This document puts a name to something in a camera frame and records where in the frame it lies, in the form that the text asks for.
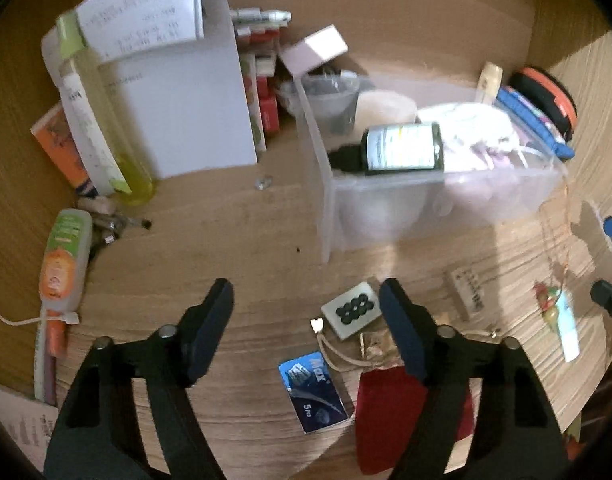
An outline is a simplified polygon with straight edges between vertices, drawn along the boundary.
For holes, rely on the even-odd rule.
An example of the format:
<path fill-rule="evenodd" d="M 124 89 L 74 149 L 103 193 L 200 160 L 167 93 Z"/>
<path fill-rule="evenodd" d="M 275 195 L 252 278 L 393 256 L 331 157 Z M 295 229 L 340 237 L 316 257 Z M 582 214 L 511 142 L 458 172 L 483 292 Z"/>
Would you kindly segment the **beaded charm with tag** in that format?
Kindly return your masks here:
<path fill-rule="evenodd" d="M 566 364 L 580 355 L 579 339 L 571 300 L 568 299 L 568 280 L 571 269 L 572 193 L 568 178 L 563 178 L 562 191 L 556 192 L 562 200 L 563 235 L 559 238 L 551 226 L 545 205 L 538 209 L 542 248 L 549 263 L 548 280 L 537 281 L 533 292 L 537 307 L 549 330 L 559 339 Z"/>

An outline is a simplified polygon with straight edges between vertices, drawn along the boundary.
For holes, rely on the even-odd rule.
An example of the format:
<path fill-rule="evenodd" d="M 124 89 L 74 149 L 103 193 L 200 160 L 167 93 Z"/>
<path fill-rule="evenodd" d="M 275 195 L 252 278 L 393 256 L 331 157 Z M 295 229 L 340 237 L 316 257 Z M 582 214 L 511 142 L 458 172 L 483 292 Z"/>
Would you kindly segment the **red velvet pouch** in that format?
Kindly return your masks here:
<path fill-rule="evenodd" d="M 355 409 L 356 454 L 365 476 L 394 468 L 423 411 L 427 389 L 405 367 L 367 370 Z"/>

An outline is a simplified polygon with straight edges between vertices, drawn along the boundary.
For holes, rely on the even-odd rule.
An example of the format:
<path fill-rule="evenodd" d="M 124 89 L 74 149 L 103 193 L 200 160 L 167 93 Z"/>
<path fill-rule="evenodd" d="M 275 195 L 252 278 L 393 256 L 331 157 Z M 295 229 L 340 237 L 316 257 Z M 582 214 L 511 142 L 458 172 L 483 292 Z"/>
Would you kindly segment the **white drawstring cloth bag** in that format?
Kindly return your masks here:
<path fill-rule="evenodd" d="M 506 112 L 484 103 L 422 107 L 421 122 L 436 122 L 443 140 L 443 169 L 470 172 L 514 168 L 511 153 L 520 145 Z"/>

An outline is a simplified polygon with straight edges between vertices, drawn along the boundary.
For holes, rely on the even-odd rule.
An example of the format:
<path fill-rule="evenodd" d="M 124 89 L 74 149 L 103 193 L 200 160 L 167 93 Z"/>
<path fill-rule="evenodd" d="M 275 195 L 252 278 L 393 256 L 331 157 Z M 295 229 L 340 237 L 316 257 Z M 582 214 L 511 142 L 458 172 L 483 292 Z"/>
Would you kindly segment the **blue Max staples box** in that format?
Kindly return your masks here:
<path fill-rule="evenodd" d="M 349 419 L 320 351 L 284 361 L 278 371 L 305 434 Z"/>

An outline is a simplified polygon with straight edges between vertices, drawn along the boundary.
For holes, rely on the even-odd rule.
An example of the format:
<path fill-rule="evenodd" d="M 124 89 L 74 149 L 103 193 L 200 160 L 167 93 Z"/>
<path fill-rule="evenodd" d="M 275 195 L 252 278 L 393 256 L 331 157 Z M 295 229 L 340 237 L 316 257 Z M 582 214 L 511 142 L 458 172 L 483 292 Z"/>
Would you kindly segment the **dark green dropper bottle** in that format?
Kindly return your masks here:
<path fill-rule="evenodd" d="M 399 174 L 443 171 L 443 138 L 436 122 L 368 128 L 357 144 L 327 153 L 335 170 L 347 174 Z"/>

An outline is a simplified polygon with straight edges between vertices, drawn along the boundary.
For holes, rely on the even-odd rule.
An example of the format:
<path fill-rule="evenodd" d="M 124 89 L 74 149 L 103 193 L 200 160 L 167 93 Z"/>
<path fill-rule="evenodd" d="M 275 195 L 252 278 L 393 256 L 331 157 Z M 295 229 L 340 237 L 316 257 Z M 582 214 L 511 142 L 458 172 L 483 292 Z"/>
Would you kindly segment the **cotton pad cylinder container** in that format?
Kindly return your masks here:
<path fill-rule="evenodd" d="M 378 125 L 414 122 L 417 103 L 402 93 L 391 90 L 368 90 L 359 94 L 355 125 L 368 128 Z"/>

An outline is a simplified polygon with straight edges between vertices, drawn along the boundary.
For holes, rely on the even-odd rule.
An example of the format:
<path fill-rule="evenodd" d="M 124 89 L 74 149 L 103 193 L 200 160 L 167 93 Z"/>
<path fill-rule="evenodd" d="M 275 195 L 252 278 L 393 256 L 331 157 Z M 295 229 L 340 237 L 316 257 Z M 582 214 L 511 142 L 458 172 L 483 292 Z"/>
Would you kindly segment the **white round lidded jar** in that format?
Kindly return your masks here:
<path fill-rule="evenodd" d="M 407 234 L 420 220 L 426 201 L 425 191 L 406 188 L 349 193 L 339 218 L 349 242 L 392 242 Z"/>

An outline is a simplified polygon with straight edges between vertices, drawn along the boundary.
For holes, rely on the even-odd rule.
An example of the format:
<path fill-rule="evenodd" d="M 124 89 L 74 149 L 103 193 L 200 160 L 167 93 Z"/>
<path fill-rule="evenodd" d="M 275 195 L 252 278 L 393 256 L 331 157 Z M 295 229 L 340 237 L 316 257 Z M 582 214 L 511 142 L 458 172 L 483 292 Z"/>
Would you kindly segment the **receipt paper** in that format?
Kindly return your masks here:
<path fill-rule="evenodd" d="M 43 471 L 58 417 L 56 406 L 0 386 L 0 423 L 29 462 Z"/>

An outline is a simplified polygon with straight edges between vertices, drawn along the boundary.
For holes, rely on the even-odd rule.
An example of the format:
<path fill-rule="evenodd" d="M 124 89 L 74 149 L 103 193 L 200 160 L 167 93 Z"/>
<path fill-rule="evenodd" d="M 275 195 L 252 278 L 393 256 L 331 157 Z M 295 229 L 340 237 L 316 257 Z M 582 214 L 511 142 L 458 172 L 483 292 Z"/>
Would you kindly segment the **black orange zip case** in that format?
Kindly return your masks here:
<path fill-rule="evenodd" d="M 577 106 L 556 77 L 540 67 L 527 65 L 512 73 L 509 84 L 541 110 L 566 141 L 572 140 L 578 123 Z"/>

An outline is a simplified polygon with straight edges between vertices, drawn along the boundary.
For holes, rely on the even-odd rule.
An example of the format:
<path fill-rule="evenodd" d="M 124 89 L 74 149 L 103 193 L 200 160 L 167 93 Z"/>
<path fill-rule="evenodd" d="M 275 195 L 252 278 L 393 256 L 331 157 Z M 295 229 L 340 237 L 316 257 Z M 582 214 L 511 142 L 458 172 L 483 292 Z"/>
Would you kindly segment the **blue colourful pencil case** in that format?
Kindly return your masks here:
<path fill-rule="evenodd" d="M 519 91 L 503 86 L 498 90 L 497 102 L 519 119 L 526 129 L 534 133 L 534 136 L 561 160 L 570 160 L 575 156 L 575 151 L 568 146 L 554 122 Z"/>

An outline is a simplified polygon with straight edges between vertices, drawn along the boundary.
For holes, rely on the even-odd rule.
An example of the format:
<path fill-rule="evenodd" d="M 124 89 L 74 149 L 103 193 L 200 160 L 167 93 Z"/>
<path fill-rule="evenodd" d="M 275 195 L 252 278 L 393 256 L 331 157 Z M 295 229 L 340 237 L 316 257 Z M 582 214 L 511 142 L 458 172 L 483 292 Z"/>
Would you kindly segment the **orange green tube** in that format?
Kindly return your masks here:
<path fill-rule="evenodd" d="M 52 226 L 39 278 L 42 306 L 58 313 L 78 309 L 92 245 L 92 217 L 80 209 L 63 209 Z"/>

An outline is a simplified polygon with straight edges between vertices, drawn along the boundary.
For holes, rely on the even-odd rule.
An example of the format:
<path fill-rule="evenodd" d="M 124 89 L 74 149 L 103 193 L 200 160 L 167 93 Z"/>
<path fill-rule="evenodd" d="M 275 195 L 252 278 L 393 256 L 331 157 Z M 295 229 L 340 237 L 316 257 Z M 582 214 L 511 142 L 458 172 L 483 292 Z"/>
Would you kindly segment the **clear plastic storage bin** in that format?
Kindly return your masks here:
<path fill-rule="evenodd" d="M 445 103 L 474 102 L 473 84 L 446 79 L 415 79 L 374 73 L 358 77 L 359 94 L 368 90 L 391 90 L 409 96 L 422 107 Z M 514 168 L 470 172 L 417 171 L 399 174 L 347 174 L 331 167 L 327 153 L 345 144 L 357 144 L 368 128 L 355 125 L 356 104 L 342 116 L 315 118 L 300 79 L 297 91 L 303 111 L 297 116 L 297 136 L 303 153 L 305 180 L 315 205 L 315 225 L 321 257 L 373 245 L 395 244 L 412 237 L 428 237 L 455 230 L 488 226 L 534 214 L 545 203 L 563 176 L 562 162 L 537 136 L 526 129 L 500 103 L 519 136 L 520 145 L 511 153 Z M 357 244 L 349 242 L 339 212 L 349 193 L 406 188 L 425 191 L 426 206 L 411 230 L 392 242 Z"/>

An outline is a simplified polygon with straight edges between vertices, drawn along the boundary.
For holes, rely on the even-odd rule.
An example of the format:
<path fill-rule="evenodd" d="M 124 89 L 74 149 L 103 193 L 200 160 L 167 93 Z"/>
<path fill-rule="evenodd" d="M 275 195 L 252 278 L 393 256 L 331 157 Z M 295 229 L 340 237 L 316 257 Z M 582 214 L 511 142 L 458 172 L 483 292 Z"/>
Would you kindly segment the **small metal clip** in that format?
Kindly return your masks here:
<path fill-rule="evenodd" d="M 271 185 L 273 185 L 273 177 L 262 176 L 255 181 L 254 188 L 257 191 L 264 191 L 267 188 L 270 188 Z"/>

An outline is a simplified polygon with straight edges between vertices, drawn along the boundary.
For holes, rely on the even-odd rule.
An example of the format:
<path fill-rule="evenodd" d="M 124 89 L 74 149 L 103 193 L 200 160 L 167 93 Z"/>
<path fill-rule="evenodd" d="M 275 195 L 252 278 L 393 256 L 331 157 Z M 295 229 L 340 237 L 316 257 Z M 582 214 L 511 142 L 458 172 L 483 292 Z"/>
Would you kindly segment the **white folded paper sheet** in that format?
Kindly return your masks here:
<path fill-rule="evenodd" d="M 83 0 L 76 12 L 154 178 L 257 162 L 227 0 Z"/>

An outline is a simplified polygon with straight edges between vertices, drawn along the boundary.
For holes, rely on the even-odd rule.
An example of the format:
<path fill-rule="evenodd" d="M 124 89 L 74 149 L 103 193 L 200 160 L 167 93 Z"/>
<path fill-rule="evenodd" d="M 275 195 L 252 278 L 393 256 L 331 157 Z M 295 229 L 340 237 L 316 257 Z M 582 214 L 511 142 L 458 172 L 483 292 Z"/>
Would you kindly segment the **stack of books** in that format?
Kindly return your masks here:
<path fill-rule="evenodd" d="M 279 103 L 274 91 L 281 32 L 292 13 L 260 8 L 231 9 L 230 18 L 239 52 L 240 69 L 251 132 L 258 154 L 281 131 Z"/>

